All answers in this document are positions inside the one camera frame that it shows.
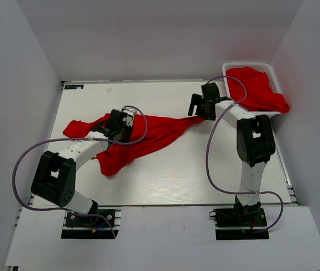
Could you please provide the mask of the red t-shirt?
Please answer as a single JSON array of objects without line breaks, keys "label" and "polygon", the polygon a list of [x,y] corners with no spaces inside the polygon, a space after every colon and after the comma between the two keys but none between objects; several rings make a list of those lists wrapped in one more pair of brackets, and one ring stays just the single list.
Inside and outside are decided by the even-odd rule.
[{"label": "red t-shirt", "polygon": [[189,127],[204,120],[198,116],[175,119],[171,117],[136,116],[130,140],[145,136],[140,142],[130,145],[113,145],[96,155],[100,171],[106,177],[117,174],[135,159],[159,151],[176,141]]}]

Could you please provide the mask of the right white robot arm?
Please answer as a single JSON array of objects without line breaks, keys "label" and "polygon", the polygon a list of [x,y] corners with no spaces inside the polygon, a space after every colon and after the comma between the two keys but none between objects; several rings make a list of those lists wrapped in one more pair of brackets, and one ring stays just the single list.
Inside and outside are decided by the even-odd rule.
[{"label": "right white robot arm", "polygon": [[236,129],[236,151],[242,161],[242,175],[235,203],[234,219],[247,225],[255,217],[252,207],[260,205],[260,186],[264,169],[275,153],[273,130],[268,115],[255,115],[221,97],[216,83],[201,86],[202,94],[193,94],[188,115],[218,123],[225,120]]}]

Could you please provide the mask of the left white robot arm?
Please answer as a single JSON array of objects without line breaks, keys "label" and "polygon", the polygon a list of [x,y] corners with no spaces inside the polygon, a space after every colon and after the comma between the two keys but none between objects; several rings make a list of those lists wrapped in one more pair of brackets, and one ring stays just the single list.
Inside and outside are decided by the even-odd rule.
[{"label": "left white robot arm", "polygon": [[79,213],[85,225],[96,223],[98,204],[76,191],[76,172],[114,141],[129,142],[136,114],[131,108],[112,110],[109,119],[90,128],[84,139],[59,152],[44,152],[31,185],[32,194]]}]

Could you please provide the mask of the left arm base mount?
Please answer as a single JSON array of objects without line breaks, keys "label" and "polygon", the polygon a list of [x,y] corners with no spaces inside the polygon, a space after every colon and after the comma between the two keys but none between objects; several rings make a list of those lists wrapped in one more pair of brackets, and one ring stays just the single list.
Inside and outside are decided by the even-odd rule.
[{"label": "left arm base mount", "polygon": [[108,220],[112,230],[101,217],[80,217],[66,212],[61,239],[114,240],[120,230],[121,209],[99,208],[98,213]]}]

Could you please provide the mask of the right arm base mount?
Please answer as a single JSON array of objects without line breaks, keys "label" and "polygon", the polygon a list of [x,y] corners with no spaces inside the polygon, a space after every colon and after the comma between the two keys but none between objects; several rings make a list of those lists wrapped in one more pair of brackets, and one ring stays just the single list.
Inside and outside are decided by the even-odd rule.
[{"label": "right arm base mount", "polygon": [[240,221],[232,208],[218,208],[209,212],[214,219],[217,241],[268,240],[269,231],[263,231],[268,223],[265,211],[260,208],[258,214]]}]

